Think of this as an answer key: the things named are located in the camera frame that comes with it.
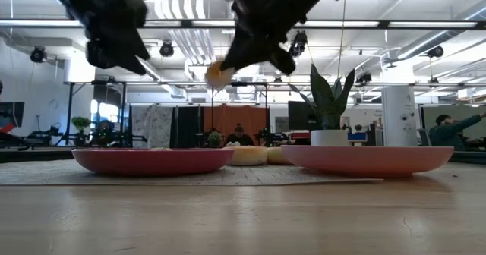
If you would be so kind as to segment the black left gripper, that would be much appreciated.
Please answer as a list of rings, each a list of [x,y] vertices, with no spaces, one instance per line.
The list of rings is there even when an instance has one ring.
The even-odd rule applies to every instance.
[[[146,23],[144,0],[59,0],[67,15],[84,25],[89,36],[110,37],[115,45],[90,40],[86,44],[86,59],[94,67],[124,68],[138,75],[147,73],[138,58],[148,60],[150,54],[137,29]]]

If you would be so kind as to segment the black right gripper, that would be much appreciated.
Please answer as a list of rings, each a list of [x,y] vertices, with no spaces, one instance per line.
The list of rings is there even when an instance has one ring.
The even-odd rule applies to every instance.
[[[235,36],[219,69],[238,71],[268,61],[284,75],[295,70],[293,57],[273,44],[284,43],[297,23],[305,23],[307,13],[320,0],[229,0],[236,16]]]

